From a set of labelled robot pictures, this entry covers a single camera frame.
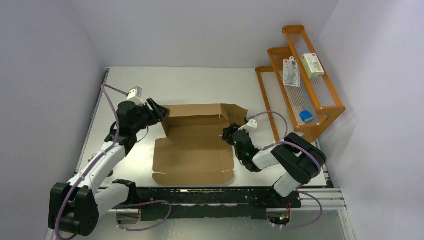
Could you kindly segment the brown cardboard box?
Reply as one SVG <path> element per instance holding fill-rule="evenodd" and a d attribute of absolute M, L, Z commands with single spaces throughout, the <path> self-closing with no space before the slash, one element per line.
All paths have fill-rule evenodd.
<path fill-rule="evenodd" d="M 161 186 L 226 184 L 234 176 L 233 147 L 222 140 L 232 123 L 242 125 L 248 110 L 236 104 L 169 105 L 155 140 L 152 178 Z"/>

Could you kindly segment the orange wooden tiered rack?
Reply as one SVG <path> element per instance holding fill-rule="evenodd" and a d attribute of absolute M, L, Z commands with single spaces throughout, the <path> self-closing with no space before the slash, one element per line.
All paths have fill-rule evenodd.
<path fill-rule="evenodd" d="M 267 53 L 271 64 L 258 66 L 255 68 L 255 72 L 266 110 L 270 112 L 271 106 L 262 74 L 273 73 L 287 107 L 293 130 L 301 133 L 306 141 L 312 143 L 345 111 L 346 107 L 327 73 L 323 77 L 308 78 L 304 66 L 301 65 L 303 54 L 317 54 L 305 27 L 303 25 L 286 25 L 282 28 L 282 33 L 285 35 L 288 45 L 269 48 Z M 283 61 L 289 57 L 294 57 L 295 61 L 300 64 L 300 87 L 283 84 Z M 300 112 L 304 110 L 312 113 L 313 121 L 304 123 L 301 120 Z"/>

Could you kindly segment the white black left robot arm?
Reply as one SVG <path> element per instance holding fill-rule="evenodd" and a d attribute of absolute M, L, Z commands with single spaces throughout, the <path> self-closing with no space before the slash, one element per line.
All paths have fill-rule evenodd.
<path fill-rule="evenodd" d="M 61 232 L 73 237 L 90 235 L 106 212 L 118 207 L 132 208 L 140 202 L 136 183 L 117 179 L 101 190 L 104 180 L 137 143 L 137 134 L 163 122 L 169 108 L 152 98 L 123 101 L 114 111 L 115 122 L 94 159 L 66 183 L 56 183 L 49 197 L 48 227 L 59 239 Z"/>

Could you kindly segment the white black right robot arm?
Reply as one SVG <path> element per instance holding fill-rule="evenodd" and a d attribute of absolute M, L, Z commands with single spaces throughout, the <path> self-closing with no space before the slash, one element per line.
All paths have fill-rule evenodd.
<path fill-rule="evenodd" d="M 234 147 L 236 158 L 250 172 L 259 173 L 275 165 L 285 169 L 286 173 L 270 189 L 269 199 L 275 207 L 282 207 L 293 191 L 318 176 L 327 161 L 319 148 L 294 132 L 259 149 L 254 146 L 247 130 L 232 123 L 222 130 L 222 140 Z"/>

